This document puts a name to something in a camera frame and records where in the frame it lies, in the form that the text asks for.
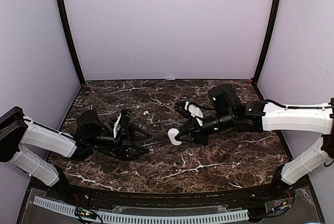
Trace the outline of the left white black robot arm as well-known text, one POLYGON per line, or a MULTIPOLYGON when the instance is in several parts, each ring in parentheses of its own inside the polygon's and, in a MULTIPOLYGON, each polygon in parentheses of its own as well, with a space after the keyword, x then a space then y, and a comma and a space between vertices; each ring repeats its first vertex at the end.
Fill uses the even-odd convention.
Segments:
POLYGON ((87 110, 77 119, 75 133, 57 131, 27 117, 22 108, 13 107, 1 116, 1 162, 10 163, 35 177, 62 201, 74 196, 71 186, 61 181, 55 166, 45 162, 28 146, 83 161, 95 151, 123 161, 132 161, 149 150, 139 142, 151 134, 131 122, 131 110, 123 109, 114 123, 103 124, 96 111, 87 110))

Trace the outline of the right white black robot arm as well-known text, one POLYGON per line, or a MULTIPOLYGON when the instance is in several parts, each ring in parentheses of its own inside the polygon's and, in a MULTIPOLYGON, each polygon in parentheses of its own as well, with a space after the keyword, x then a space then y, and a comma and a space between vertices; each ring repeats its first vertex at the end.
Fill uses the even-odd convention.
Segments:
POLYGON ((209 135, 233 129, 236 132, 306 131, 321 136, 294 160, 280 166, 266 195, 277 200, 287 187, 327 161, 333 160, 333 102, 316 105, 284 105, 266 99, 243 104, 231 85, 219 85, 208 92, 213 115, 205 116, 204 107, 178 101, 175 110, 186 122, 172 128, 168 137, 173 145, 183 142, 208 144, 209 135))

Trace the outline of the white oval charging case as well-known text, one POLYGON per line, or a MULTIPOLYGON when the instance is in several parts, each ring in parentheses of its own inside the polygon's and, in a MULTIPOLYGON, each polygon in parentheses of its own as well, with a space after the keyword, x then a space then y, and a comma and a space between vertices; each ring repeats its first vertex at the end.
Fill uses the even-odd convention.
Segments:
POLYGON ((168 130, 168 137, 172 145, 179 146, 182 144, 181 141, 176 140, 176 136, 179 134, 179 130, 177 128, 171 128, 168 130))

